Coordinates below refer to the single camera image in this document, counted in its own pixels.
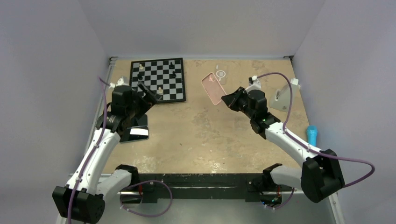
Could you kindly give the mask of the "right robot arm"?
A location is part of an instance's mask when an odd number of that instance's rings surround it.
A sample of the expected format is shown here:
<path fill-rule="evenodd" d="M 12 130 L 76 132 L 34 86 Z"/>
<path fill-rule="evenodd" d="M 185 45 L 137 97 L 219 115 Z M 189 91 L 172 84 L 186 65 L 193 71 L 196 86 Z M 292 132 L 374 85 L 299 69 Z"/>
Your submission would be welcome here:
<path fill-rule="evenodd" d="M 268 111 L 264 92 L 247 92 L 240 87 L 221 99 L 231 110 L 245 114 L 256 134 L 280 147 L 300 166 L 289 168 L 275 164 L 264 169 L 256 189 L 265 187 L 273 190 L 285 185 L 302 190 L 309 200 L 318 203 L 345 186 L 336 153 L 330 149 L 323 151 L 313 147 L 289 132 L 280 119 Z"/>

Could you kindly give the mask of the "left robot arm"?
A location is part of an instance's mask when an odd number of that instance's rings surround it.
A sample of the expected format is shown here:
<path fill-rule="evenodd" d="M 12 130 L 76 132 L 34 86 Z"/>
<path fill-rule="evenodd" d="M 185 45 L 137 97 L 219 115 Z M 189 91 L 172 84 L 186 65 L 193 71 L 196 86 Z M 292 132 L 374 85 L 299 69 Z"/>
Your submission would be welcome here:
<path fill-rule="evenodd" d="M 106 204 L 119 191 L 138 188 L 137 168 L 129 165 L 119 165 L 103 182 L 99 179 L 111 152 L 121 137 L 129 133 L 132 119 L 140 119 L 161 98 L 143 82 L 135 88 L 129 85 L 114 87 L 112 100 L 105 103 L 103 115 L 97 120 L 93 139 L 80 165 L 67 183 L 56 186 L 52 193 L 59 215 L 67 224 L 74 221 L 98 223 Z"/>

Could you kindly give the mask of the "clear phone case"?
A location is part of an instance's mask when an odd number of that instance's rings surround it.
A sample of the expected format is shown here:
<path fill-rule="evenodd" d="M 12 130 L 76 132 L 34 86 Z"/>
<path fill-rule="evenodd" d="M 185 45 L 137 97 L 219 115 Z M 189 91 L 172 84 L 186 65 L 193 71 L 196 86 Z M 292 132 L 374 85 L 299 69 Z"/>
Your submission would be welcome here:
<path fill-rule="evenodd" d="M 214 74 L 220 84 L 225 85 L 227 83 L 228 65 L 223 63 L 216 64 Z"/>

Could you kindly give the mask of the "blue phone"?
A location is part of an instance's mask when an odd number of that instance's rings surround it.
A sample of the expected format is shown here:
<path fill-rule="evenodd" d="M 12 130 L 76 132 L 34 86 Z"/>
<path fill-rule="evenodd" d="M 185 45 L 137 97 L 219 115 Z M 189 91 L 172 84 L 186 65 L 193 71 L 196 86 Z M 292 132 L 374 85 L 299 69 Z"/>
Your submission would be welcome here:
<path fill-rule="evenodd" d="M 140 118 L 134 117 L 131 119 L 131 127 L 143 127 L 148 125 L 148 117 L 146 114 L 142 115 Z"/>

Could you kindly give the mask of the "pink phone case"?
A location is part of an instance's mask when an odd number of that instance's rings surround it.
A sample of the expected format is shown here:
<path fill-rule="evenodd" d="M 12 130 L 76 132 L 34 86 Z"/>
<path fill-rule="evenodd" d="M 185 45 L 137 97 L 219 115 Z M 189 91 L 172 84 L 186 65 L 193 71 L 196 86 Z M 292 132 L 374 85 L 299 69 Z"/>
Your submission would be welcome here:
<path fill-rule="evenodd" d="M 213 73 L 206 75 L 201 80 L 201 84 L 214 105 L 222 102 L 222 97 L 226 95 L 226 92 Z"/>

